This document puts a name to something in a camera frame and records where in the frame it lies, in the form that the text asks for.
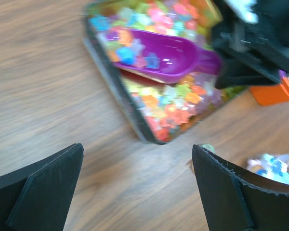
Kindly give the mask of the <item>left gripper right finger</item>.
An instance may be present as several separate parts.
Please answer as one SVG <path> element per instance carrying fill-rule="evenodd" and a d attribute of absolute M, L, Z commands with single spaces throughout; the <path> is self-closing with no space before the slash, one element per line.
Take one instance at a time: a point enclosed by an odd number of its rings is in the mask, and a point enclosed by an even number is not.
<path fill-rule="evenodd" d="M 211 231 L 289 231 L 289 185 L 212 153 L 192 149 L 193 168 Z"/>

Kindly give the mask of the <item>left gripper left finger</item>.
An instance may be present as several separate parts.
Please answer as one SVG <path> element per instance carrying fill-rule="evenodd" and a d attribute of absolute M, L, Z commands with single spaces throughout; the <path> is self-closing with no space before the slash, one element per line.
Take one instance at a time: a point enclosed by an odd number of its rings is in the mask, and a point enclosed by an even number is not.
<path fill-rule="evenodd" d="M 83 158 L 75 143 L 0 176 L 0 231 L 62 231 Z"/>

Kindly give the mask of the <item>gummy candy tin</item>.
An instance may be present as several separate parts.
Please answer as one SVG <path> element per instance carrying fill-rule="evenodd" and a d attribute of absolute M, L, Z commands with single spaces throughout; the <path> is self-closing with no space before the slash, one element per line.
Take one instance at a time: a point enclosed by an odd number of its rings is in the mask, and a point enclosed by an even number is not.
<path fill-rule="evenodd" d="M 192 72 L 164 84 L 113 65 L 106 47 L 111 33 L 137 29 L 186 38 L 213 51 L 207 40 L 221 15 L 211 0 L 96 0 L 82 12 L 84 44 L 135 132 L 163 145 L 240 94 L 244 87 L 216 89 L 217 75 Z"/>

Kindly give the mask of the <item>clear glass jar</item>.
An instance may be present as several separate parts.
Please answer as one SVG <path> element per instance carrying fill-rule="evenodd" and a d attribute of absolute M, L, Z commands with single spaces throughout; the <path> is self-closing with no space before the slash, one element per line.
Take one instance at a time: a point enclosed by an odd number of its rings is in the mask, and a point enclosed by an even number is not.
<path fill-rule="evenodd" d="M 289 154 L 262 154 L 248 159 L 246 169 L 280 183 L 289 185 Z"/>

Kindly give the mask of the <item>orange plastic candy box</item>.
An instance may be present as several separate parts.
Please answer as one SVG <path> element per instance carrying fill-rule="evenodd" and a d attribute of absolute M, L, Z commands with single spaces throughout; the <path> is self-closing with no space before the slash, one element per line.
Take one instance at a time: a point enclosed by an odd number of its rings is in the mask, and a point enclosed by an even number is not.
<path fill-rule="evenodd" d="M 252 86 L 251 94 L 261 106 L 289 102 L 289 77 L 280 71 L 281 83 L 272 86 Z"/>

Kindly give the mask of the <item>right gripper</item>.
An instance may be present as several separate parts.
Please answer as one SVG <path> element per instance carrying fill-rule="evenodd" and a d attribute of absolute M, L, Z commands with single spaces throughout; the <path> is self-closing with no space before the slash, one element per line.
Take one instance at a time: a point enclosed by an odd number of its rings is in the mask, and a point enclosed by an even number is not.
<path fill-rule="evenodd" d="M 217 89 L 270 86 L 289 74 L 289 0 L 216 0 L 211 45 L 222 60 Z"/>

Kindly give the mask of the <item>purple plastic scoop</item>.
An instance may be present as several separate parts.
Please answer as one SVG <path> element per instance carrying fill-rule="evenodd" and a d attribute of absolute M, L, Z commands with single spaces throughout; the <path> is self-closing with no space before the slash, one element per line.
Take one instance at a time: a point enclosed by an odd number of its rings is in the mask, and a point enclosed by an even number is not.
<path fill-rule="evenodd" d="M 115 67 L 159 83 L 174 84 L 192 72 L 217 75 L 222 67 L 215 52 L 182 37 L 129 29 L 111 38 L 117 45 L 106 53 Z"/>

